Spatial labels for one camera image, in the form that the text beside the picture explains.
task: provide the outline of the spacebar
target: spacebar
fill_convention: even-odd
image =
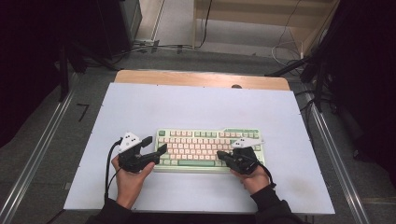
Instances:
[[[179,166],[215,166],[214,161],[178,161]]]

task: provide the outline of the sleeve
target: sleeve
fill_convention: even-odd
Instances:
[[[124,224],[132,214],[114,200],[106,199],[105,205],[98,215],[90,217],[86,224]]]
[[[257,204],[256,223],[259,224],[300,224],[286,201],[280,201],[270,186],[267,186],[250,196]]]

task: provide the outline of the keyboard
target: keyboard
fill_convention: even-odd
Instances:
[[[228,173],[230,168],[219,160],[217,151],[232,152],[231,144],[242,138],[262,140],[257,129],[223,130],[160,129],[155,150],[167,144],[167,152],[154,167],[157,172]],[[264,163],[263,145],[253,147],[257,159]]]

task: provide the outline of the white tabletop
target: white tabletop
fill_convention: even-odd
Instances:
[[[140,138],[160,128],[221,130],[257,128],[276,193],[298,214],[334,210],[291,91],[146,84],[110,84],[64,209],[100,209],[106,157],[129,131]],[[142,154],[154,150],[154,144]],[[109,197],[116,198],[113,182]],[[149,212],[254,213],[256,204],[231,174],[151,173],[134,210]]]

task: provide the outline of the hand-mounted device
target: hand-mounted device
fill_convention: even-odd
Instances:
[[[254,153],[253,146],[263,144],[263,142],[252,138],[241,138],[232,144],[233,152],[227,153],[225,151],[218,151],[219,160],[225,161],[228,167],[241,175],[250,175],[257,166],[262,167],[265,173],[270,178],[270,185],[272,188],[276,186],[269,170],[257,160]]]
[[[119,166],[128,172],[139,173],[150,162],[155,164],[160,162],[160,157],[166,152],[167,145],[159,147],[157,151],[147,155],[141,155],[140,149],[152,143],[152,137],[149,136],[142,141],[133,133],[126,133],[119,149]]]

